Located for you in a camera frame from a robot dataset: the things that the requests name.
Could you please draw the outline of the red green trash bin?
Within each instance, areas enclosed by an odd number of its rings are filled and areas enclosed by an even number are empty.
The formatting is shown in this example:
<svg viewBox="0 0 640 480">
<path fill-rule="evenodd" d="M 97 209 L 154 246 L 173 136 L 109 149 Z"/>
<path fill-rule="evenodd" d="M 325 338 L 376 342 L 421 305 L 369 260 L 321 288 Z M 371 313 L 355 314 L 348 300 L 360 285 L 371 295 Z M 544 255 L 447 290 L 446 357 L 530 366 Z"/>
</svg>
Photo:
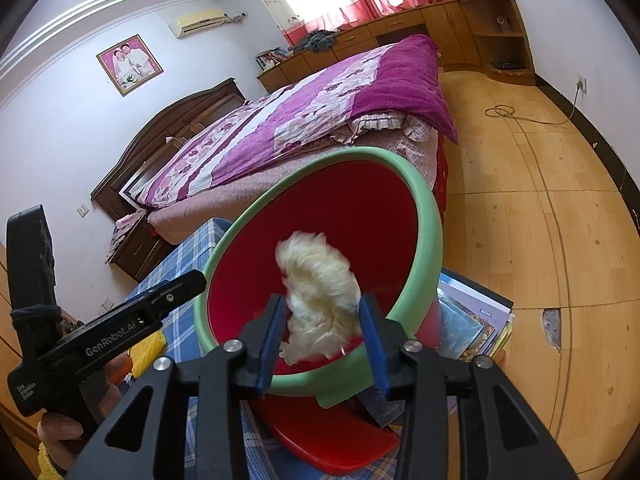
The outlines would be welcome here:
<svg viewBox="0 0 640 480">
<path fill-rule="evenodd" d="M 382 148 L 348 148 L 303 166 L 231 223 L 205 266 L 194 301 L 204 352 L 239 336 L 285 291 L 276 247 L 292 233 L 322 233 L 349 261 L 362 292 L 402 325 L 420 328 L 442 266 L 442 222 L 431 189 L 408 160 Z"/>
</svg>

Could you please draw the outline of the yellow foam net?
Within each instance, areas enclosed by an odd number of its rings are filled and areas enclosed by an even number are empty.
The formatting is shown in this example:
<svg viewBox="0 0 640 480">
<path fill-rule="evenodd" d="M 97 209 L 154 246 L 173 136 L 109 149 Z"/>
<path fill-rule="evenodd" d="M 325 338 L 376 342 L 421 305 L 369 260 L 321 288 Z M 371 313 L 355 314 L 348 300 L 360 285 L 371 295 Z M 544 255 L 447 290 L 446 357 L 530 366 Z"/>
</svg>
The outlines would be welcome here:
<svg viewBox="0 0 640 480">
<path fill-rule="evenodd" d="M 166 338 L 161 330 L 152 333 L 142 341 L 139 341 L 128 351 L 131 361 L 131 375 L 140 378 L 153 362 L 163 355 L 166 347 Z"/>
</svg>

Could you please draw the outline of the blue plaid tablecloth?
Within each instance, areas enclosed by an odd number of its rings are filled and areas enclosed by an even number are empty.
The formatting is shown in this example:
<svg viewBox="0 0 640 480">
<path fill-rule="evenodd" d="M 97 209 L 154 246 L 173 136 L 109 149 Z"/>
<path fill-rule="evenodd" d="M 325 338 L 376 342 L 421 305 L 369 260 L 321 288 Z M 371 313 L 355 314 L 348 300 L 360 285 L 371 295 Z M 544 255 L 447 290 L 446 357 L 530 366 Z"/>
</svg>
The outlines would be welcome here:
<svg viewBox="0 0 640 480">
<path fill-rule="evenodd" d="M 156 302 L 166 318 L 168 353 L 176 362 L 198 358 L 194 302 L 206 298 L 205 265 L 230 222 L 206 221 L 130 295 Z M 398 435 L 367 422 L 350 403 L 320 408 L 313 398 L 270 396 L 240 407 L 246 463 L 253 479 L 390 479 Z"/>
</svg>

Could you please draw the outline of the stack of books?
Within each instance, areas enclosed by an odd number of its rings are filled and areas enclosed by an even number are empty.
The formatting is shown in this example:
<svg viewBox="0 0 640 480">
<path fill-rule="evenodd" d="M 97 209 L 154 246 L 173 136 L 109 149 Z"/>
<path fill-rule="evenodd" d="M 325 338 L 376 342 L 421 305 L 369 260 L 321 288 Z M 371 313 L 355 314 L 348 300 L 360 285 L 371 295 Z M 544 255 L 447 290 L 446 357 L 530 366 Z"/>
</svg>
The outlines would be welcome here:
<svg viewBox="0 0 640 480">
<path fill-rule="evenodd" d="M 416 332 L 422 344 L 448 359 L 469 361 L 489 356 L 513 320 L 513 302 L 446 268 L 437 297 Z"/>
</svg>

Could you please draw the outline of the red bin lid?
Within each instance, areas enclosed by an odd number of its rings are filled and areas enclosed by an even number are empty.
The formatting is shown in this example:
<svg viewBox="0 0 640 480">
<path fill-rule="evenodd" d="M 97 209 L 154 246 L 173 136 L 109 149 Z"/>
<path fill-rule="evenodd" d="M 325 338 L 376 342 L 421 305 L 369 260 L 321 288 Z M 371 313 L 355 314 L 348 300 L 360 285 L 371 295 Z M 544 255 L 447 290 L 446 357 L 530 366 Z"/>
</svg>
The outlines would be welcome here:
<svg viewBox="0 0 640 480">
<path fill-rule="evenodd" d="M 322 408 L 312 396 L 272 396 L 250 402 L 252 411 L 300 460 L 332 476 L 351 474 L 398 448 L 400 439 L 343 402 Z"/>
</svg>

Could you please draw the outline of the dark wooden nightstand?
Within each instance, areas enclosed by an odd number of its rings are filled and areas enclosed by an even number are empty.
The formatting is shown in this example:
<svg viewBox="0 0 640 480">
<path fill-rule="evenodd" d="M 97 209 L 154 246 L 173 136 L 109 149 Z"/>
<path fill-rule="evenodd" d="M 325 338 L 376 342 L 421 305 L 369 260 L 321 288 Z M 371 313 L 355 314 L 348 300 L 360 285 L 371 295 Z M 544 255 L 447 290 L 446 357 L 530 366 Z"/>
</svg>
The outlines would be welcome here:
<svg viewBox="0 0 640 480">
<path fill-rule="evenodd" d="M 144 210 L 115 222 L 106 264 L 118 266 L 136 282 L 143 281 L 173 250 L 149 224 Z"/>
</svg>

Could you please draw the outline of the dark wooden headboard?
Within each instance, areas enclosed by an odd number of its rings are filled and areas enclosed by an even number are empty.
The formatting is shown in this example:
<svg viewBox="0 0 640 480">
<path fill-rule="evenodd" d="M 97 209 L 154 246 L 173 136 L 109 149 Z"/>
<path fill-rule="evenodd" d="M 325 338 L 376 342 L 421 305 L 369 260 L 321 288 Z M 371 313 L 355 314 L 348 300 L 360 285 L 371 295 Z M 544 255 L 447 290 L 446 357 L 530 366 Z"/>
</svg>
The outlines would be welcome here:
<svg viewBox="0 0 640 480">
<path fill-rule="evenodd" d="M 133 212 L 137 204 L 122 189 L 134 173 L 165 145 L 180 146 L 200 132 L 207 118 L 216 120 L 224 116 L 222 109 L 228 102 L 234 107 L 245 102 L 245 96 L 233 78 L 163 108 L 129 142 L 115 166 L 91 192 L 91 201 L 112 220 Z"/>
</svg>

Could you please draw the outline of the framed wedding photo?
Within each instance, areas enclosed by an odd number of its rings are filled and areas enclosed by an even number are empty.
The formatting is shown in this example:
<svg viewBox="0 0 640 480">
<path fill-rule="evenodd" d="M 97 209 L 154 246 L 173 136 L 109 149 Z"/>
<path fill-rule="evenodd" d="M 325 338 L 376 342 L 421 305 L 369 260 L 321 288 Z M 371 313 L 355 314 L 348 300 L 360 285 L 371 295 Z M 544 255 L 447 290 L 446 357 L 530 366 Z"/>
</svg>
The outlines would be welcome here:
<svg viewBox="0 0 640 480">
<path fill-rule="evenodd" d="M 119 41 L 96 58 L 121 96 L 126 96 L 164 71 L 139 35 Z"/>
</svg>

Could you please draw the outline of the books on cabinet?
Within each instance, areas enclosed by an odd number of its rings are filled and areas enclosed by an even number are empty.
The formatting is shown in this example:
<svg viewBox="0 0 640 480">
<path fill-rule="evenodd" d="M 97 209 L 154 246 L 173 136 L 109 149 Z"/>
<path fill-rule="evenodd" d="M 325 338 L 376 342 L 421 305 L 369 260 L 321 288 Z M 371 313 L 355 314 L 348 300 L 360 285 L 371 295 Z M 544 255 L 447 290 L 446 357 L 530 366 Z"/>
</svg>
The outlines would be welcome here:
<svg viewBox="0 0 640 480">
<path fill-rule="evenodd" d="M 255 61 L 264 72 L 265 70 L 271 70 L 274 66 L 286 61 L 290 54 L 290 50 L 277 47 L 259 52 L 258 55 L 255 56 Z"/>
</svg>

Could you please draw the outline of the bed with purple quilt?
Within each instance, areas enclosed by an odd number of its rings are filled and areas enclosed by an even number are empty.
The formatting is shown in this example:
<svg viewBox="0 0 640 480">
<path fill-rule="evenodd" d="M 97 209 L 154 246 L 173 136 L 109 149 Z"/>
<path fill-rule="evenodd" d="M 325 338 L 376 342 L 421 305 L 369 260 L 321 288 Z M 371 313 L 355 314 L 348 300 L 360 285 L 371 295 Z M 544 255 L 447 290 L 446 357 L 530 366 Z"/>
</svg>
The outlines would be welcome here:
<svg viewBox="0 0 640 480">
<path fill-rule="evenodd" d="M 247 102 L 192 136 L 130 195 L 177 245 L 210 218 L 238 218 L 313 160 L 374 146 L 411 162 L 444 208 L 444 142 L 458 133 L 438 57 L 430 37 L 411 35 Z"/>
</svg>

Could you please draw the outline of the grey clothes pile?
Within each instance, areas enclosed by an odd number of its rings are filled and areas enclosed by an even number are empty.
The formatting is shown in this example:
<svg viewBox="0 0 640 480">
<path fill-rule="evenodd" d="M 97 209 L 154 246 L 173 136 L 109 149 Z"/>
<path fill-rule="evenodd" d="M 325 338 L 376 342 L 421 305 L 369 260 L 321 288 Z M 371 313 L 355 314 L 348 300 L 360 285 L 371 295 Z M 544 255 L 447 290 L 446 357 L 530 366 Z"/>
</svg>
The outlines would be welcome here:
<svg viewBox="0 0 640 480">
<path fill-rule="evenodd" d="M 337 32 L 332 30 L 316 29 L 303 37 L 293 48 L 294 54 L 304 51 L 319 53 L 329 51 L 336 44 Z"/>
</svg>

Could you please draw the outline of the long wooden cabinet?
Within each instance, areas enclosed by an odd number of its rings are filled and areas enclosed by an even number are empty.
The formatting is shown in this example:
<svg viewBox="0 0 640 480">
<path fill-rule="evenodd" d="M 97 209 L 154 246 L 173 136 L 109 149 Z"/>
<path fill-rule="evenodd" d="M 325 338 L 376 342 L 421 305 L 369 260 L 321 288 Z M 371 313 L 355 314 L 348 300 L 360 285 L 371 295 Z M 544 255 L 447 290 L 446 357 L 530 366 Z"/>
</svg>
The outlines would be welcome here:
<svg viewBox="0 0 640 480">
<path fill-rule="evenodd" d="M 516 0 L 450 0 L 341 28 L 326 52 L 300 52 L 264 70 L 257 79 L 268 92 L 345 58 L 423 34 L 439 47 L 444 70 L 476 70 L 507 84 L 533 84 L 535 67 Z"/>
</svg>

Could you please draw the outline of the wall air conditioner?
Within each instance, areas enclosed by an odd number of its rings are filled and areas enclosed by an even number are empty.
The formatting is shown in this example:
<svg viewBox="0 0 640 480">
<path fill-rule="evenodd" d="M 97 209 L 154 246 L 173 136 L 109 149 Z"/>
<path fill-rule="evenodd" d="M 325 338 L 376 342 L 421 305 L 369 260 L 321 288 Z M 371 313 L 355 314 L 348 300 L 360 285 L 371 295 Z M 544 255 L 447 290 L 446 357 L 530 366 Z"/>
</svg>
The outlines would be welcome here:
<svg viewBox="0 0 640 480">
<path fill-rule="evenodd" d="M 201 30 L 226 24 L 227 14 L 219 9 L 209 9 L 198 13 L 180 16 L 169 23 L 169 29 L 177 39 L 200 32 Z"/>
</svg>

